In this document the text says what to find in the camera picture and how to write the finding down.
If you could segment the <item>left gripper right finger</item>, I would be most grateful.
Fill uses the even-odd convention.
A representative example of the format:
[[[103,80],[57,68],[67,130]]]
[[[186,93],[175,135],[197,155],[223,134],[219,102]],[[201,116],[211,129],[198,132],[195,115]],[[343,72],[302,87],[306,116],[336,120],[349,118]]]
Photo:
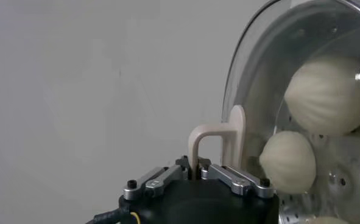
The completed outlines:
[[[258,177],[232,166],[213,164],[209,159],[198,158],[198,191],[219,198],[218,194],[237,197],[256,197],[269,200],[275,189],[268,179]]]

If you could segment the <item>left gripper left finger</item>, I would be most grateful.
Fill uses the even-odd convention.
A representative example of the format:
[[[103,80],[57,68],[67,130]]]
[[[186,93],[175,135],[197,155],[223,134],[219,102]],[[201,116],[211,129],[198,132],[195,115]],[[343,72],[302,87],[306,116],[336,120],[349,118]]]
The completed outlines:
[[[139,200],[145,193],[159,197],[173,181],[188,179],[188,157],[182,156],[171,167],[155,167],[139,179],[128,180],[123,188],[125,200]]]

